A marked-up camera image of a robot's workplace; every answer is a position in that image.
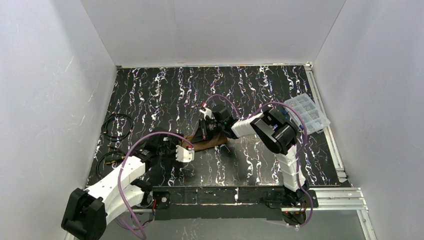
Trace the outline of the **brown woven cloth napkin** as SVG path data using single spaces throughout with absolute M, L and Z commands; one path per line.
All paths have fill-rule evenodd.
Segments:
M 193 149 L 195 152 L 211 149 L 216 146 L 226 144 L 228 142 L 228 138 L 225 136 L 224 133 L 219 133 L 210 140 L 200 141 L 200 142 L 194 142 L 192 140 L 193 137 L 194 135 L 191 134 L 191 135 L 185 136 L 184 138 L 190 141 L 191 143 L 193 143 Z

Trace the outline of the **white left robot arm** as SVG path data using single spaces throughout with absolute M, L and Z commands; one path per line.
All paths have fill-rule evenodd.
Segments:
M 132 207 L 149 195 L 152 186 L 139 179 L 146 164 L 127 154 L 121 165 L 86 189 L 75 189 L 62 219 L 61 227 L 67 240 L 98 240 L 107 225 L 125 211 L 132 216 Z

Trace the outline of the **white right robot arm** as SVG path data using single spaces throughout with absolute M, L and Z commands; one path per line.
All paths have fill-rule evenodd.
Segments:
M 195 133 L 186 137 L 195 151 L 213 148 L 228 139 L 256 135 L 279 161 L 284 187 L 280 203 L 294 205 L 303 200 L 308 186 L 296 159 L 298 131 L 281 112 L 267 107 L 262 113 L 241 119 L 234 118 L 222 104 L 213 109 L 202 107 L 200 111 L 203 117 Z

